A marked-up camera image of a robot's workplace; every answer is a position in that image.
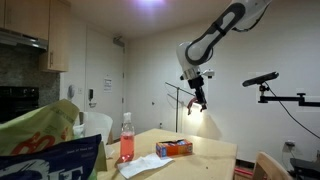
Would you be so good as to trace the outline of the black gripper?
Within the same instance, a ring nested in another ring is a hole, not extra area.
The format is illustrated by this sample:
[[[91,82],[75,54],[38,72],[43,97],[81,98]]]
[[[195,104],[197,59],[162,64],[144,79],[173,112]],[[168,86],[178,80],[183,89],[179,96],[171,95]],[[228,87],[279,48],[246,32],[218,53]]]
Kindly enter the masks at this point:
[[[189,80],[188,83],[189,83],[190,88],[195,90],[196,97],[192,98],[189,101],[189,103],[187,105],[187,109],[188,109],[187,115],[191,114],[192,105],[196,101],[198,101],[200,103],[200,106],[201,106],[200,112],[202,112],[203,110],[206,110],[207,109],[207,104],[205,104],[206,103],[206,99],[205,99],[204,91],[202,89],[202,86],[204,85],[203,78],[201,76],[198,76],[195,79]]]

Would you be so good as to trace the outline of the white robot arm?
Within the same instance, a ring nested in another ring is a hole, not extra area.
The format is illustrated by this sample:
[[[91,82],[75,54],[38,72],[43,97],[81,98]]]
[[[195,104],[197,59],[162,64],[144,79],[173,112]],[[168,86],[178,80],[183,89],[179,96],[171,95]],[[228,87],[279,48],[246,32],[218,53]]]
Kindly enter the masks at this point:
[[[230,31],[248,32],[260,21],[272,0],[232,0],[222,14],[197,39],[183,42],[176,49],[182,68],[181,80],[187,80],[189,87],[195,90],[195,103],[201,109],[207,108],[203,92],[203,75],[211,78],[210,69],[201,71],[199,66],[209,61],[214,46]]]

